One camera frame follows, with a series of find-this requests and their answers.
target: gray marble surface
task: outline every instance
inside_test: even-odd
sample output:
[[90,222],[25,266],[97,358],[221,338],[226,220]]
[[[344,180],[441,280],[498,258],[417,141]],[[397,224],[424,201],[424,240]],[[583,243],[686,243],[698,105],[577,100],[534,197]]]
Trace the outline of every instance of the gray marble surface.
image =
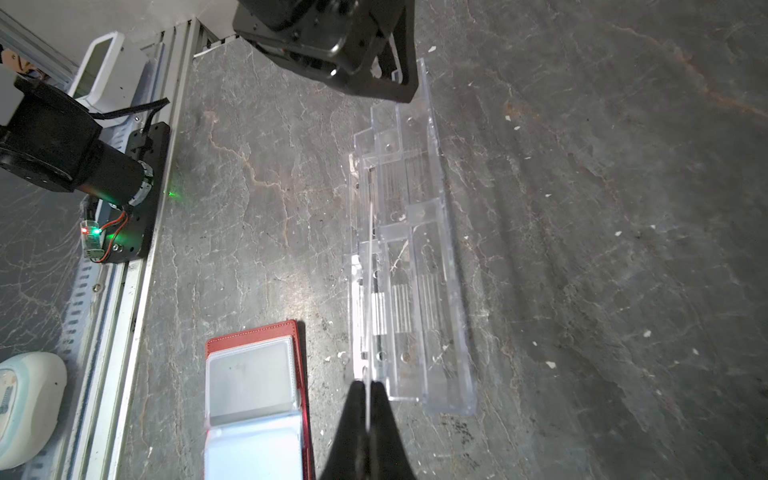
[[[0,171],[0,362],[56,349],[80,255],[81,198]],[[23,469],[0,478],[21,478]]]
[[[472,417],[396,407],[420,478],[768,475],[766,13],[418,2],[478,391]],[[241,41],[189,82],[120,478],[202,478],[204,342],[286,318],[319,471],[371,101]]]

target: light blue trim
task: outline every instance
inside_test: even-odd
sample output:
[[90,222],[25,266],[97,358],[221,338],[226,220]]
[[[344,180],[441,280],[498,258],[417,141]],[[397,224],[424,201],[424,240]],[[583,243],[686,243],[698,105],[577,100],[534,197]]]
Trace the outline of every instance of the light blue trim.
[[11,443],[16,436],[19,424],[22,422],[24,416],[24,410],[31,408],[27,405],[27,397],[29,396],[29,370],[27,366],[22,362],[24,357],[29,353],[22,353],[5,360],[0,363],[0,369],[10,369],[16,374],[16,381],[18,390],[16,391],[16,400],[13,402],[13,408],[11,409],[11,418],[8,421],[8,427],[5,428],[5,433],[0,439],[0,458],[8,452],[11,447]]

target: device screen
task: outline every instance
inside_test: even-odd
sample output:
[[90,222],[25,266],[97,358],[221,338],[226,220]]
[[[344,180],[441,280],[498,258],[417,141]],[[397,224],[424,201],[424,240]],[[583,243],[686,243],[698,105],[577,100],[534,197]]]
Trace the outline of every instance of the device screen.
[[78,87],[74,90],[74,97],[80,98],[91,93],[91,89],[96,82],[96,76],[101,69],[101,64],[104,63],[104,58],[107,56],[109,46],[112,44],[112,38],[108,38],[101,43],[97,43],[94,46],[91,56],[88,57],[88,63],[85,65],[83,75],[80,77]]

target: clear plastic shelf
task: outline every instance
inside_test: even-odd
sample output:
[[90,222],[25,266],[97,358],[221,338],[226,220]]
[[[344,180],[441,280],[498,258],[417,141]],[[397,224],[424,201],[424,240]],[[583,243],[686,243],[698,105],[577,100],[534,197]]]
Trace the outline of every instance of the clear plastic shelf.
[[355,377],[370,374],[392,400],[473,414],[466,314],[423,59],[413,101],[373,105],[371,128],[355,134],[354,152],[344,164]]

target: white wall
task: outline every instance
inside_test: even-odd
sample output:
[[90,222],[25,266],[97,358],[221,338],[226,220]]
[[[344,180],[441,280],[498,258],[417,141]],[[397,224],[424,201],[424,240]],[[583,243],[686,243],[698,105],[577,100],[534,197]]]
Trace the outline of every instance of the white wall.
[[197,17],[214,35],[232,35],[237,0],[0,0],[0,8],[79,65],[94,38],[122,31],[143,41]]

